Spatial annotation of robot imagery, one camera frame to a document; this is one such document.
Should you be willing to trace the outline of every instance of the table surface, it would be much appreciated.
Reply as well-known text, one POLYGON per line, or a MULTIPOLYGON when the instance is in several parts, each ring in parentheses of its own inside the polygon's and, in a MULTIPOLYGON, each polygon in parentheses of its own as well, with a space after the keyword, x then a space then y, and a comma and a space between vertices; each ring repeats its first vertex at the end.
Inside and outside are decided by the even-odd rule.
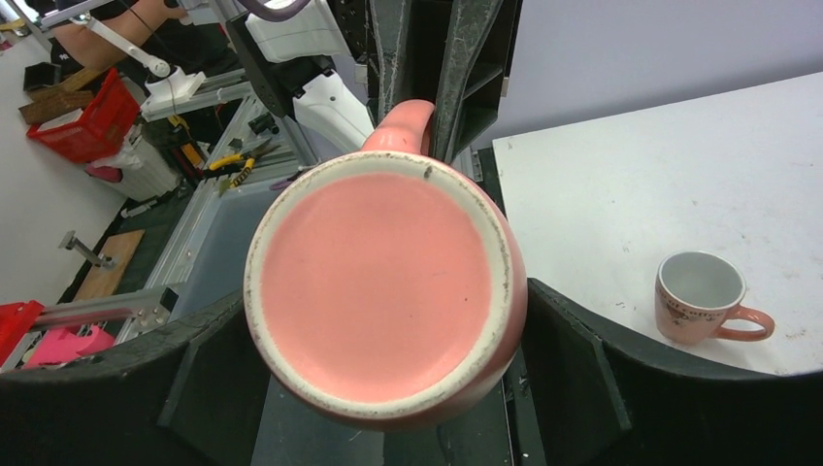
POLYGON ((823 368, 823 73, 503 138, 494 151, 530 277, 707 359, 778 375, 823 368), (735 263, 743 304, 769 313, 774 335, 666 340, 652 287, 678 250, 735 263))

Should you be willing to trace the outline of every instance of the wire cutters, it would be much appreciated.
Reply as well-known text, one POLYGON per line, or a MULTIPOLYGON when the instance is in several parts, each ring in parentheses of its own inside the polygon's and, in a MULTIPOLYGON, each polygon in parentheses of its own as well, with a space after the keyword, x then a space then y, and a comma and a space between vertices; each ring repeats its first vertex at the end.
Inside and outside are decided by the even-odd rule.
POLYGON ((254 168, 254 164, 257 163, 257 160, 260 157, 276 150, 279 146, 280 144, 272 143, 272 140, 270 139, 253 150, 228 155, 209 165, 209 170, 204 170, 204 172, 206 172, 204 175, 207 178, 210 178, 212 176, 222 176, 229 173, 240 172, 231 181, 231 183, 229 183, 229 187, 237 187, 241 185, 246 178, 248 178, 248 175, 251 173, 251 169, 254 168), (243 168, 231 169, 229 167, 229 165, 241 163, 243 164, 243 168))

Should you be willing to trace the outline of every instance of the pink object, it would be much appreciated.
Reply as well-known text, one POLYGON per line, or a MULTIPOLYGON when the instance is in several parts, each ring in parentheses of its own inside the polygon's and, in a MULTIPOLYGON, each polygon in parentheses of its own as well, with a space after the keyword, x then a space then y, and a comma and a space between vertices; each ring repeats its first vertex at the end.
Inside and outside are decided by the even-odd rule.
POLYGON ((766 340, 774 333, 774 320, 741 305, 745 292, 743 275, 727 260, 702 251, 672 254, 657 271, 657 328, 665 337, 684 345, 697 345, 706 338, 766 340), (729 319, 749 320, 763 328, 748 331, 723 327, 729 319))
POLYGON ((457 415, 519 343, 526 274, 474 183, 419 155, 433 105, 398 105, 360 152, 295 181, 247 258, 251 335, 289 390, 367 428, 457 415))
POLYGON ((89 330, 91 333, 85 337, 77 335, 78 328, 49 330, 23 367, 29 369, 43 365, 63 364, 81 356, 106 350, 115 344, 115 337, 97 325, 91 325, 89 330))

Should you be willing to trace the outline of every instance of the red plastic crate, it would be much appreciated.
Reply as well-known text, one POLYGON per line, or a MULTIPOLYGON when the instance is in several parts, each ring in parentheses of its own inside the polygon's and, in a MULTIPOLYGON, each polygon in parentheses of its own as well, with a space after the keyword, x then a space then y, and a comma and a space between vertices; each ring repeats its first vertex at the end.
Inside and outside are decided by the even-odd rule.
POLYGON ((15 350, 43 309, 37 301, 0 305, 0 364, 15 350))
POLYGON ((137 101, 112 69, 80 119, 44 131, 35 124, 26 136, 73 162, 90 162, 120 151, 139 111, 137 101))

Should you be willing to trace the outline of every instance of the white panel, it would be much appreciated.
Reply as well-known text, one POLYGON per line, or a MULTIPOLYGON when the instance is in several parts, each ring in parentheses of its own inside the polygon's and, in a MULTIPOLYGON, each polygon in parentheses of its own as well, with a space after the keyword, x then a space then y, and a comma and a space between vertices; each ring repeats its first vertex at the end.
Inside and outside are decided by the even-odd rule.
POLYGON ((475 146, 820 71, 819 0, 524 0, 509 96, 475 146))
POLYGON ((293 99, 298 123, 322 134, 343 152, 359 150, 375 127, 366 106, 357 100, 337 73, 320 75, 293 99))
MULTIPOLYGON (((272 0, 266 5, 282 8, 294 0, 272 0)), ((307 55, 348 53, 343 34, 325 0, 312 0, 285 22, 269 22, 249 15, 246 27, 267 60, 274 63, 307 55)))

